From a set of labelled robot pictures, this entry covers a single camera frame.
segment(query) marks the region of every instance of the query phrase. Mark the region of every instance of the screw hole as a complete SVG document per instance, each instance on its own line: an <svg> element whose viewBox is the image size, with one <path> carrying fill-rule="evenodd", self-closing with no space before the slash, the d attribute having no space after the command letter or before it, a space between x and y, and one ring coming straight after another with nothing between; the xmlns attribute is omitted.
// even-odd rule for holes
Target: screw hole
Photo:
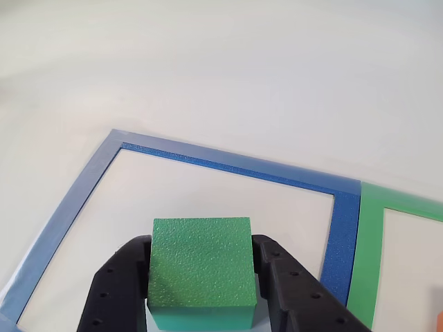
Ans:
<svg viewBox="0 0 443 332"><path fill-rule="evenodd" d="M94 325L94 326L100 325L102 323L103 323L103 321L99 320L98 318L96 318L95 320L92 321L92 325Z"/></svg>
<svg viewBox="0 0 443 332"><path fill-rule="evenodd" d="M346 324L347 319L344 318L344 317L339 317L339 318L337 318L335 321L336 321L337 323L339 323L339 324Z"/></svg>

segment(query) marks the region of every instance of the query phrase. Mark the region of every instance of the textured surface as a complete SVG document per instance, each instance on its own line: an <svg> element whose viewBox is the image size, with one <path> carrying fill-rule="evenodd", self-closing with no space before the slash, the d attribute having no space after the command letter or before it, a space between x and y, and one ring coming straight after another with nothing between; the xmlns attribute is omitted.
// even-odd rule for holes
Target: textured surface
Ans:
<svg viewBox="0 0 443 332"><path fill-rule="evenodd" d="M155 219L148 305L160 329L251 328L249 218Z"/></svg>

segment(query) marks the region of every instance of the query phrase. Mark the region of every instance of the foam block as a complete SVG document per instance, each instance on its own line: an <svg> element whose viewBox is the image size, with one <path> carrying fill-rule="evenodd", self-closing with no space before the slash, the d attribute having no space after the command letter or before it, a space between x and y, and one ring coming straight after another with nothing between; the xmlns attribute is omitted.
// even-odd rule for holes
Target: foam block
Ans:
<svg viewBox="0 0 443 332"><path fill-rule="evenodd" d="M252 327L249 218L155 219L148 307L161 330Z"/></svg>
<svg viewBox="0 0 443 332"><path fill-rule="evenodd" d="M443 311L437 316L437 332L443 332Z"/></svg>

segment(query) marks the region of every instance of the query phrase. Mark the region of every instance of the green cube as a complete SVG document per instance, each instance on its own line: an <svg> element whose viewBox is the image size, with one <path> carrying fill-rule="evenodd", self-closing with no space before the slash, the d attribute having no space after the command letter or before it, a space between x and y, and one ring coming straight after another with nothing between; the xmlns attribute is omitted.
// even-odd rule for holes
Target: green cube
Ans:
<svg viewBox="0 0 443 332"><path fill-rule="evenodd" d="M160 330L252 327L249 218L155 219L148 306Z"/></svg>

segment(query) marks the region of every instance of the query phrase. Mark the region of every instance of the blue square outline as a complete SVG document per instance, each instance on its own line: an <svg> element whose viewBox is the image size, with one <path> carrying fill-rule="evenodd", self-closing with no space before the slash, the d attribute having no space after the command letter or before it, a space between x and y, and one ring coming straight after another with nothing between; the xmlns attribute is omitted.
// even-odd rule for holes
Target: blue square outline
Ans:
<svg viewBox="0 0 443 332"><path fill-rule="evenodd" d="M11 321L19 321L58 246L121 149L333 195L334 208L320 281L341 303L346 304L359 222L360 181L112 129L74 181L23 260L0 306L0 313Z"/></svg>

